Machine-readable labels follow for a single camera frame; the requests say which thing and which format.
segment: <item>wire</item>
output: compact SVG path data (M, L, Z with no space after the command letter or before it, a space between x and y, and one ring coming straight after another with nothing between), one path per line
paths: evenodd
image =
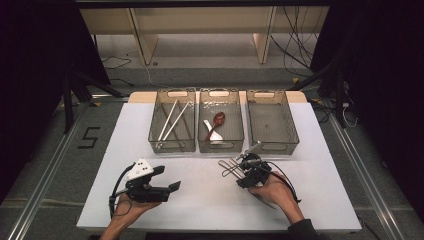
M286 7L283 7L283 10L284 10L284 13L286 15L286 18L287 18L287 20L288 20L288 22L290 24L290 27L292 29L292 33L289 34L289 35L290 35L291 39L293 39L293 41L298 45L299 51L300 51L300 56L301 56L302 60L304 61L304 63L306 64L306 61L305 61L305 59L303 57L303 54L302 54L302 49L303 49L303 51L305 51L305 53L308 55L308 57L309 57L309 54L312 55L312 53L310 53L309 51L306 50L306 48L303 45L302 41L300 41L299 34L298 34L298 31L297 31L297 19L299 17L299 7L295 7L295 25L294 26L293 26L293 24L292 24L292 22L291 22L291 20L289 18L289 15L287 14Z
M272 162L265 162L265 163L271 163L271 164L273 164L274 166L276 166L277 168L278 168L278 170L280 170L280 172L284 175L284 177L287 179L287 181L285 180L285 179L283 179L282 177L280 177L280 176L278 176L277 174L275 174L275 173L273 173L273 172L271 172L271 171L269 171L268 169L265 169L265 168L263 168L263 167L260 167L260 166L257 166L257 165L254 165L254 164L251 164L251 163L248 163L249 165L251 165L252 167L255 167L255 168L258 168L258 169L260 169L260 170L262 170L262 171L265 171L265 172L267 172L267 173L269 173L269 174L271 174L271 175L273 175L273 176L275 176L276 178L278 178L279 180L281 180L289 189L290 189L290 192L292 193L292 195L293 195L293 198L294 198L294 200L297 202L297 203L300 203L300 201L301 200L298 200L298 198L297 198L297 195L296 195L296 191L294 190L294 187L293 187L293 185L291 184L291 182L290 182L290 180L287 178L287 176L284 174L284 172L277 166L277 165L275 165L274 163L272 163Z
M107 68L107 69L117 69L117 68L120 68L120 67L122 67L122 66L125 66L125 65L127 65L128 63L130 63L130 62L131 62L131 59L129 59L129 58L120 58L120 57L112 56L112 57L108 57L108 58L106 58L105 60L103 60L103 61L102 61L102 63L104 63L104 62L106 62L106 61L108 61L109 59L112 59L112 58L116 58L116 59L119 59L119 60L125 60L125 61L127 61L127 62L125 62L125 63L123 63L123 64L121 64L121 65L118 65L118 66L116 66L116 67L113 67L113 68L111 68L111 67L105 67L105 68Z
M115 187L113 188L113 191L112 191L112 195L109 197L110 218L112 218L114 213L115 213L115 208L114 208L116 206L115 201L116 201L116 197L119 195L119 194L116 194L116 191L118 190L119 183L121 182L124 175L129 170L131 170L134 167L134 165L135 165L135 163L133 163L131 166L128 166L127 168L125 168L125 170L119 176L118 181L116 181Z
M358 124L358 118L356 118L356 120L355 120L355 122L354 122L354 124L353 124L353 125L350 125L350 123L348 122L348 120L346 119L346 116L345 116L346 108L347 108L347 107L344 107L344 108L343 108L343 118L344 118L344 120L345 120L346 124L347 124L349 127L356 127L356 125Z
M325 114L324 117L322 117L320 120L318 120L318 123L326 123L326 122L328 122L328 120L330 119L330 114L332 112L334 112L335 108L330 108L330 107L322 106L317 101L312 100L312 99L308 99L308 102L311 103L312 109L314 109L314 111L321 111L321 112L323 112Z
M296 194L296 190L294 189L293 184L290 182L290 179L289 179L289 178L287 177L287 175L283 172L283 170L281 170L281 168L280 168L280 167L278 167L278 166L277 166L275 163L273 163L273 162L266 162L266 163L270 163L270 164L274 165L274 166L278 169L278 171L280 171L280 172L281 172L281 174L283 174L283 175L284 175L284 177L286 178L286 181L284 181L284 179L282 179L282 177L278 176L277 174L275 174L275 173L273 173L273 172L270 172L270 174L272 174L272 175L276 176L278 179L283 180L283 182L284 182L286 185L288 184L288 186L289 186L289 188L290 188L290 191L291 191L291 192L292 192L292 194L293 194L294 200L295 200L297 203L300 203L300 201L302 201L302 200L298 200L298 198L297 198L297 194Z
M115 214L115 213L113 213L113 216L116 216L116 217L125 216L125 215L127 215L130 212L130 210L132 208L132 201L131 200L124 200L124 201L121 201L121 202L119 202L117 204L112 204L112 206L113 207L114 206L118 206L119 204L122 204L124 202L128 202L130 204L130 207L128 208L128 210L125 213L121 213L121 214Z
M310 70L310 68L307 66L307 65L305 65L304 63L302 63L299 59L297 59L296 57L294 57L293 55L291 55L289 52L287 52L287 50L286 49L284 49L283 47L281 47L278 43L277 43L277 41L274 39L274 37L271 35L271 39L272 39L272 41L275 43L275 45L278 47L278 49L282 52L282 53L284 53L284 56L283 56L283 64L284 64L284 68L286 69L286 71L288 71L289 73L291 73L291 74L295 74L295 75L299 75L299 76L302 76L302 77L310 77L309 75L304 75L304 74L300 74L300 73L297 73L297 72L292 72L292 71L290 71L288 68L287 68L287 66L286 66L286 55L288 55L289 57L291 57L293 60L295 60L296 62L298 62L299 64L301 64L303 67L305 67L305 68L307 68L307 69L309 69Z
M147 76L148 76L148 81L149 81L149 83L150 83L151 85L156 86L156 87L163 87L163 88L175 88L175 87L171 87L171 86L166 86L166 85L160 85L160 84L153 83L153 82L152 82L152 78L151 78L151 76L150 76L149 68L148 68L146 65L143 65L143 66L144 66L144 68L146 69ZM199 88L199 87L189 86L189 87L187 87L187 88Z

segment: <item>hand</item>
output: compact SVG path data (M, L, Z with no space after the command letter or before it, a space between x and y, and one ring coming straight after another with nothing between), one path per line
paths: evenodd
M115 214L104 231L101 240L117 239L119 235L131 224L133 224L147 210L157 207L161 202L139 203L132 201L127 194L119 197Z
M284 175L273 172L286 180ZM271 203L277 204L284 214L286 214L290 224L294 224L300 220L303 220L302 211L299 205L294 200L290 189L276 176L270 174L267 182L262 187L252 187L249 191L253 194L259 194Z

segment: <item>table surface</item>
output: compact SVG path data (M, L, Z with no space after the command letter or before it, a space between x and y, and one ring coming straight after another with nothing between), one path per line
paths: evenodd
M152 167L165 166L151 185L166 187L181 181L169 201L146 212L131 228L156 232L278 232L289 222L281 210L271 209L237 186L232 175L222 177L218 161L240 153L155 154L147 141L153 102L124 104L77 227L105 228L108 197L122 171L140 157ZM288 155L261 155L290 178L305 217L320 232L354 232L361 226L343 187L314 111L309 103L290 103L300 143ZM242 107L244 126L246 112ZM243 151L248 148L247 139Z

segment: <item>transparent storage container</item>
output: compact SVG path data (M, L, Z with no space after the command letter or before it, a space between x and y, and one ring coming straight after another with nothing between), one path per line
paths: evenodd
M249 144L262 142L258 154L291 155L299 144L284 90L248 90Z
M225 114L222 125L215 129L222 140L206 141L208 128L207 120L213 127L213 119L219 112ZM243 119L240 98L237 89L214 88L200 89L198 143L201 153L241 152L244 141Z
M196 151L195 104L195 88L158 90L148 139L155 153Z

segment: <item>black cloth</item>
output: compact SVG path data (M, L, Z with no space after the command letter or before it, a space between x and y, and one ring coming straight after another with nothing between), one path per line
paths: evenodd
M291 225L288 230L293 240L330 240L324 234L318 235L312 225L311 219L303 219Z

